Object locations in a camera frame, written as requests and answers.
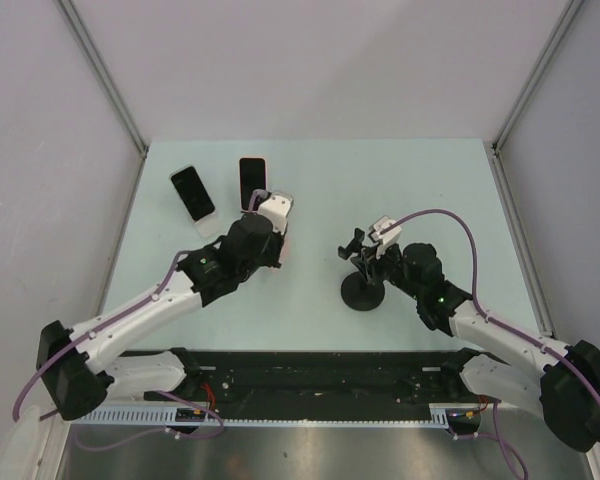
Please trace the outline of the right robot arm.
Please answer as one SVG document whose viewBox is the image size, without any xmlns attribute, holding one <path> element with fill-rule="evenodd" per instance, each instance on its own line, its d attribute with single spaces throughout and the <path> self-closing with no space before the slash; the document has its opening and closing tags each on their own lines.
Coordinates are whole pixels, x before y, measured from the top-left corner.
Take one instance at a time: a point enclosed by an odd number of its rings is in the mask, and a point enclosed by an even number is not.
<svg viewBox="0 0 600 480">
<path fill-rule="evenodd" d="M 586 453 L 600 444 L 600 349 L 532 334 L 496 318 L 477 296 L 447 280 L 430 244 L 405 249 L 364 246 L 353 264 L 370 285 L 391 284 L 415 301 L 424 325 L 472 343 L 506 364 L 509 377 L 457 366 L 443 373 L 441 388 L 453 401 L 479 393 L 538 414 L 565 445 Z"/>
</svg>

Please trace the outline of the pink case phone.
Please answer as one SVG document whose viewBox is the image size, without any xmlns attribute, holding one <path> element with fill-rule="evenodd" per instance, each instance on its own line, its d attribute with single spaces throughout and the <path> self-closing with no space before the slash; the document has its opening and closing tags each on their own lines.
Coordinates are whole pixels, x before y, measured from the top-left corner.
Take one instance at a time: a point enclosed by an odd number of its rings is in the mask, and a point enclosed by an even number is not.
<svg viewBox="0 0 600 480">
<path fill-rule="evenodd" d="M 280 256 L 279 256 L 279 262 L 281 264 L 284 264 L 290 255 L 290 248 L 291 248 L 290 243 L 291 243 L 291 236 L 289 233 L 289 229 L 286 229 L 284 236 L 283 236 L 283 244 L 282 244 L 282 248 L 281 248 Z"/>
</svg>

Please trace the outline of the black round-base phone stand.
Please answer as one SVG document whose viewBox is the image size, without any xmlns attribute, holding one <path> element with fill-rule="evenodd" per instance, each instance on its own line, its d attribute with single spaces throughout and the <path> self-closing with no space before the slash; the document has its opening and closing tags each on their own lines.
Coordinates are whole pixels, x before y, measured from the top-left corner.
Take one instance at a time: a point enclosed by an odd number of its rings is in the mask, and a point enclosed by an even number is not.
<svg viewBox="0 0 600 480">
<path fill-rule="evenodd" d="M 375 248 L 365 246 L 364 241 L 365 232 L 355 228 L 351 241 L 337 250 L 342 260 L 355 267 L 355 271 L 341 283 L 341 298 L 346 306 L 358 312 L 378 308 L 385 298 L 384 283 L 376 272 Z"/>
</svg>

